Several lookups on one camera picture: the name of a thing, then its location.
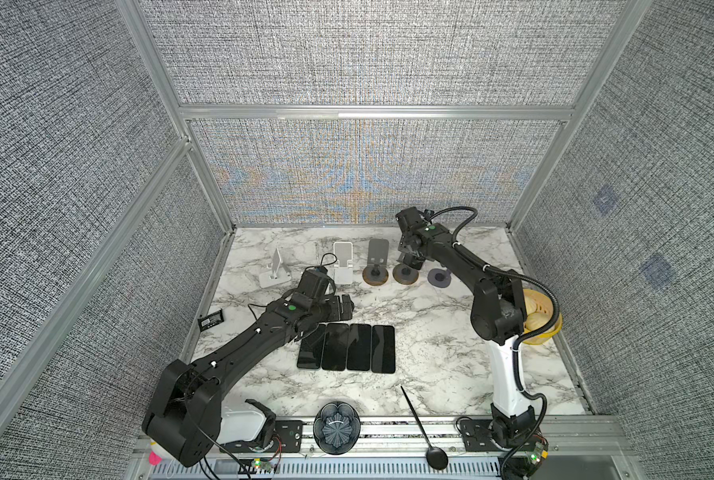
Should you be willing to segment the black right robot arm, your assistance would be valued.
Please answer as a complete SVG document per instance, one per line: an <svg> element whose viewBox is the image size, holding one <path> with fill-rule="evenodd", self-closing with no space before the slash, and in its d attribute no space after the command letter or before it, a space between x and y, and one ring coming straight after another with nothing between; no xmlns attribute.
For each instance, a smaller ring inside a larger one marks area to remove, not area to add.
<svg viewBox="0 0 714 480"><path fill-rule="evenodd" d="M465 211L469 218L478 211L457 206L439 212L408 207L395 215L401 231L400 262L419 268L427 261L439 263L472 293L470 324L488 343L494 392L491 403L491 431L501 449L518 450L538 436L548 409L546 396L531 393L525 386L522 345L547 333L559 322L559 302L551 290L536 279L514 270L503 270L478 257L465 247L458 235L462 227L449 230L436 218L454 211ZM526 331L528 305L523 284L541 290L551 301L549 320L536 330Z"/></svg>

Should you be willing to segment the purple round phone stand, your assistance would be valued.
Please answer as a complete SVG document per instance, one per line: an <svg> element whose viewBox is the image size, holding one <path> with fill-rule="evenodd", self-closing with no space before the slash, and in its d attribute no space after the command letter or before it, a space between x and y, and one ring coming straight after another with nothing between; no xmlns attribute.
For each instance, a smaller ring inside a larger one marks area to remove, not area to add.
<svg viewBox="0 0 714 480"><path fill-rule="evenodd" d="M436 288L448 288L452 282L452 274L447 269L433 268L427 276L428 282Z"/></svg>

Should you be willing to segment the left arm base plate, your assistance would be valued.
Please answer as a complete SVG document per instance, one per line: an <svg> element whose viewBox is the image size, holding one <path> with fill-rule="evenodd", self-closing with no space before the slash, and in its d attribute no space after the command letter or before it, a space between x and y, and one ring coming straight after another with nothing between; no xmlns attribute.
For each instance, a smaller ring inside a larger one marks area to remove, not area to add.
<svg viewBox="0 0 714 480"><path fill-rule="evenodd" d="M275 423L271 441L263 448L246 441L223 443L222 447L231 453L261 453L271 456L281 450L282 453L299 453L303 440L304 422L301 420L282 420Z"/></svg>

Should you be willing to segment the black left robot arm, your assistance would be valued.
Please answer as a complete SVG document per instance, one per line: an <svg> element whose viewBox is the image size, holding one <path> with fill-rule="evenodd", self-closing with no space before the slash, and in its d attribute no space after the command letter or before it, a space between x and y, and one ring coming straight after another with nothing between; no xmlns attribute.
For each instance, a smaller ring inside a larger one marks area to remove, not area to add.
<svg viewBox="0 0 714 480"><path fill-rule="evenodd" d="M218 350L189 364L174 360L161 373L142 421L142 431L185 467L215 446L271 446L276 415L247 399L237 420L222 416L222 402L236 383L275 350L312 334L325 323L350 320L347 294L306 297L289 292L264 308L257 321Z"/></svg>

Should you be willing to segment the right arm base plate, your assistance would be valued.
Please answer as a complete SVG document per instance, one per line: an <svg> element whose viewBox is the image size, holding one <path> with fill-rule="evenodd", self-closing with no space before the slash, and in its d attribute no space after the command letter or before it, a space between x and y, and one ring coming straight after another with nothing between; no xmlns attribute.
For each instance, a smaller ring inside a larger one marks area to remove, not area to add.
<svg viewBox="0 0 714 480"><path fill-rule="evenodd" d="M531 429L528 428L522 434L514 438L513 442L499 444L491 428L490 418L473 419L469 416L461 416L455 420L454 426L458 431L467 452L508 452L521 440L524 443L520 446L520 451L532 451L540 446L547 447L548 440L537 430L532 436L528 436Z"/></svg>

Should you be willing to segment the black phone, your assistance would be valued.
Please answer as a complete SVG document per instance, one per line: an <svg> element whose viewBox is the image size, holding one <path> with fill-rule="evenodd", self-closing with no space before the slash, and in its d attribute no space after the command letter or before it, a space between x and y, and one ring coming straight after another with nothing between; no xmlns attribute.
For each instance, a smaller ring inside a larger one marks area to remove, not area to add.
<svg viewBox="0 0 714 480"><path fill-rule="evenodd" d="M344 371L347 363L347 349L350 326L330 323L326 327L321 368L326 371Z"/></svg>
<svg viewBox="0 0 714 480"><path fill-rule="evenodd" d="M372 355L372 327L368 324L352 324L349 329L346 369L370 371Z"/></svg>
<svg viewBox="0 0 714 480"><path fill-rule="evenodd" d="M372 327L371 371L380 374L396 372L396 334L393 326Z"/></svg>
<svg viewBox="0 0 714 480"><path fill-rule="evenodd" d="M318 325L311 333L300 342L297 367L305 370L317 370L321 367L327 327Z"/></svg>

